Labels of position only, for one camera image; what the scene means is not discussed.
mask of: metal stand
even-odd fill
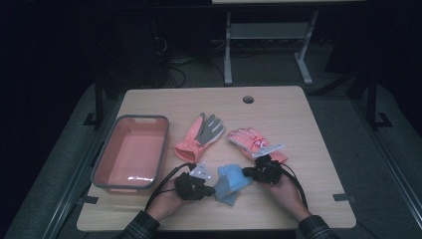
[[[230,12],[227,13],[224,85],[233,84],[230,61],[231,39],[303,39],[304,44],[301,50],[295,53],[295,59],[305,84],[311,85],[313,80],[304,59],[317,21],[317,14],[318,11],[313,11],[310,21],[305,23],[232,23]]]

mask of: glove cuff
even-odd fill
[[[179,142],[174,145],[174,152],[176,155],[187,162],[196,163],[199,159],[199,156],[202,154],[202,151],[205,150],[205,146],[200,145],[198,141],[195,140],[194,143],[187,143],[185,141]]]

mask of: table hole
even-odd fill
[[[245,96],[245,97],[243,97],[243,102],[245,104],[252,104],[254,102],[254,98],[250,97],[250,96]]]

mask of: person's left hand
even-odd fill
[[[146,210],[146,213],[157,221],[161,221],[162,219],[169,217],[179,207],[191,202],[185,201],[177,195],[174,186],[174,179],[169,180],[162,187],[161,191],[162,193],[158,194],[154,198],[151,205]]]

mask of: table leg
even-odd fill
[[[230,13],[227,13],[226,24],[226,55],[224,56],[224,85],[231,86],[232,80],[232,62],[230,61]]]
[[[314,11],[311,20],[308,24],[307,31],[305,33],[304,37],[304,45],[302,46],[301,50],[297,53],[295,53],[295,59],[298,63],[299,70],[301,71],[302,78],[304,79],[305,84],[311,85],[313,83],[313,80],[311,78],[310,73],[308,72],[307,65],[305,64],[305,54],[307,53],[308,45],[311,41],[311,36],[313,35],[314,26],[317,21],[317,14],[318,11]]]

